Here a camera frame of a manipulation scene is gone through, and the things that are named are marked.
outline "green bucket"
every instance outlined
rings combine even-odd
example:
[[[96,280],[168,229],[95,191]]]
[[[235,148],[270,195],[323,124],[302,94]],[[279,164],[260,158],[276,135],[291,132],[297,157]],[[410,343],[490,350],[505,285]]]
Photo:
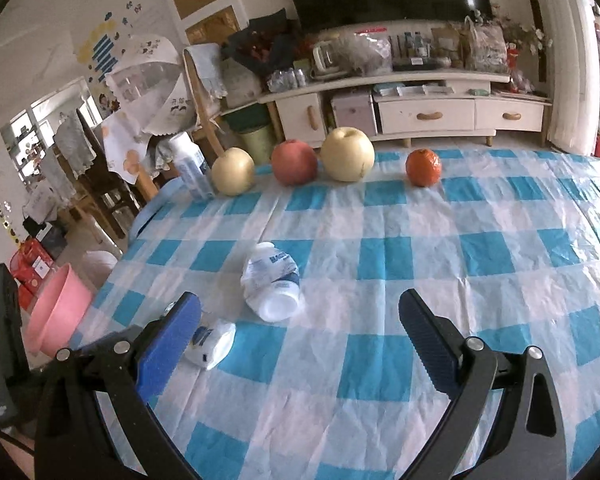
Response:
[[[239,132],[238,136],[242,139],[244,149],[251,155],[256,166],[270,162],[271,152],[273,152],[273,148],[276,145],[270,124],[261,128]]]

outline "checkered tablecloth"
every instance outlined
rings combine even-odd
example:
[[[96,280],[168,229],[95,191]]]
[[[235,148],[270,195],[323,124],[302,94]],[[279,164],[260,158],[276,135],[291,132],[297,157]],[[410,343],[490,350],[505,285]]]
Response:
[[[145,325],[190,290],[236,322],[235,343],[215,370],[181,361],[152,406],[205,480],[394,479],[448,404],[398,321],[398,297],[413,287],[465,336],[544,350],[572,476],[600,443],[600,161],[438,153],[443,179],[430,189],[405,181],[405,153],[378,153],[348,186],[321,177],[288,189],[265,172],[234,199],[192,203],[183,190],[116,266],[72,345]],[[261,322],[242,298],[242,265],[261,240],[300,269],[306,309],[287,322]]]

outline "curtain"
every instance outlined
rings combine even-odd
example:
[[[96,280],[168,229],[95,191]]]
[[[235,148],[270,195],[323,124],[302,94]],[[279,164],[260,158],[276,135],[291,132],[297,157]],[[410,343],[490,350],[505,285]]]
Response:
[[[600,61],[592,0],[538,0],[554,102],[548,139],[565,152],[590,155],[600,115]]]

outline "blue gripper pad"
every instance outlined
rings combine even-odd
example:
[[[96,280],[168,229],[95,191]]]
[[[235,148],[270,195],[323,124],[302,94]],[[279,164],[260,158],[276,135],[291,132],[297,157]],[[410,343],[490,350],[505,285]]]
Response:
[[[160,322],[160,329],[138,361],[136,391],[144,402],[158,396],[167,385],[182,353],[200,324],[202,304],[185,292]]]
[[[401,295],[398,313],[436,390],[453,399],[460,389],[459,346],[464,341],[461,334],[451,321],[434,316],[413,289]]]

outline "pink bucket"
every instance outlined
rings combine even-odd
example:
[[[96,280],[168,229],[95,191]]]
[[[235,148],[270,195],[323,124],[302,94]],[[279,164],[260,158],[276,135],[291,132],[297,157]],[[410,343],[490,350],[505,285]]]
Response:
[[[27,350],[54,357],[64,348],[93,300],[70,264],[49,276],[33,306],[24,334]]]

